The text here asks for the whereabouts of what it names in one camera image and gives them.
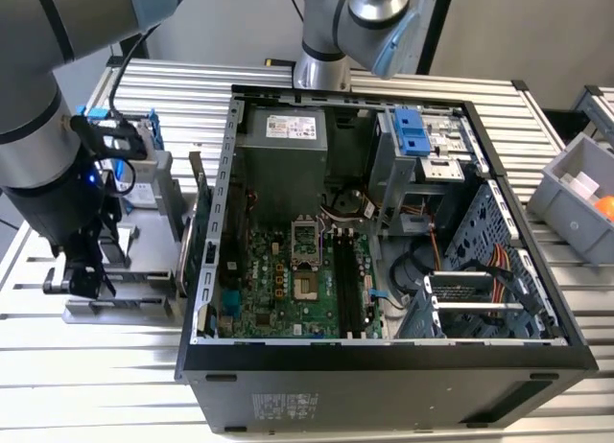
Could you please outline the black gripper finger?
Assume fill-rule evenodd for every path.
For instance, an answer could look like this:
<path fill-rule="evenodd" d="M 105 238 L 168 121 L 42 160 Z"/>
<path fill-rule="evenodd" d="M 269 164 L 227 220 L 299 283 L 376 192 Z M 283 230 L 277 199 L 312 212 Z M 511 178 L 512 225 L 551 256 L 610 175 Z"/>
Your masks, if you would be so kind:
<path fill-rule="evenodd" d="M 97 299 L 100 296 L 102 286 L 105 286 L 112 296 L 116 295 L 116 290 L 104 268 L 84 267 L 69 269 L 70 294 Z"/>

